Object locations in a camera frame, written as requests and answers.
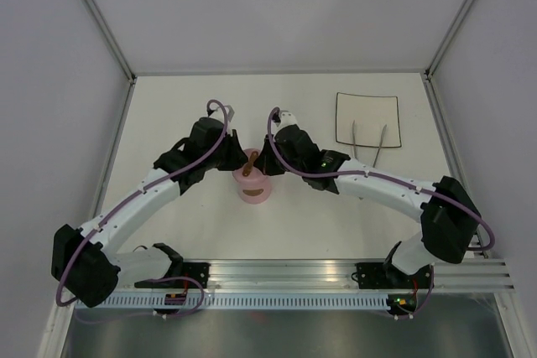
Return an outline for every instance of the pink container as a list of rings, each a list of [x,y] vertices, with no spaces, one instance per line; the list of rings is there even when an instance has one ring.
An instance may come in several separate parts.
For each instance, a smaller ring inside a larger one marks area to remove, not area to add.
[[[263,175],[259,169],[253,167],[253,161],[256,157],[252,153],[259,155],[260,151],[256,148],[249,148],[244,152],[249,160],[242,168],[233,171],[233,178],[238,183],[240,198],[251,205],[257,205],[269,198],[272,185],[270,177]]]

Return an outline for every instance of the brown label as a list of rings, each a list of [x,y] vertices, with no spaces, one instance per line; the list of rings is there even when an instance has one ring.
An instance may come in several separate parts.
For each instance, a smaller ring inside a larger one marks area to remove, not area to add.
[[[263,193],[263,189],[243,190],[242,192],[247,196],[259,196]]]

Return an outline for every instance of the white table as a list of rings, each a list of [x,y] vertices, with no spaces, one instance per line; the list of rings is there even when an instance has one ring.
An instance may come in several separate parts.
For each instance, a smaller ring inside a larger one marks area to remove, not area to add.
[[[417,73],[210,75],[140,77],[119,143],[104,207],[138,184],[154,160],[190,133],[207,100],[235,109],[232,125],[243,148],[261,148],[274,106],[292,111],[320,148],[352,154],[336,143],[336,93],[397,96],[402,148],[385,149],[379,169],[415,179],[448,174],[441,142]],[[360,148],[371,163],[374,150]],[[372,201],[315,191],[293,174],[273,177],[261,205],[237,195],[231,173],[211,171],[199,184],[155,214],[125,243],[164,242],[185,258],[384,258],[420,228]]]

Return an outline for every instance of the black border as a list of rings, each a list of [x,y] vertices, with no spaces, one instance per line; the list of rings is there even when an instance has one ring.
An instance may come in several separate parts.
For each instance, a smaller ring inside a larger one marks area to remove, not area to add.
[[[347,146],[352,146],[352,143],[344,143],[337,140],[337,103],[339,102],[339,95],[343,94],[344,96],[359,96],[356,94],[347,94],[346,92],[338,92],[336,94],[336,143],[346,144]],[[397,105],[397,127],[399,129],[399,146],[384,147],[383,148],[402,148],[403,142],[401,141],[401,121],[399,119],[399,98],[397,96],[363,96],[365,98],[395,98],[395,104]],[[363,146],[357,143],[358,147],[367,147],[367,148],[378,148],[377,146]]]

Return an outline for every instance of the brown object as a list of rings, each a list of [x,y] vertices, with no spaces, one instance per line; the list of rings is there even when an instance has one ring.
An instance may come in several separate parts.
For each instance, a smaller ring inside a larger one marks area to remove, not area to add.
[[[248,162],[246,165],[244,165],[244,168],[242,169],[242,176],[249,176],[252,173],[253,163],[256,159],[258,159],[259,153],[257,151],[254,151],[250,154],[250,158],[248,159]]]

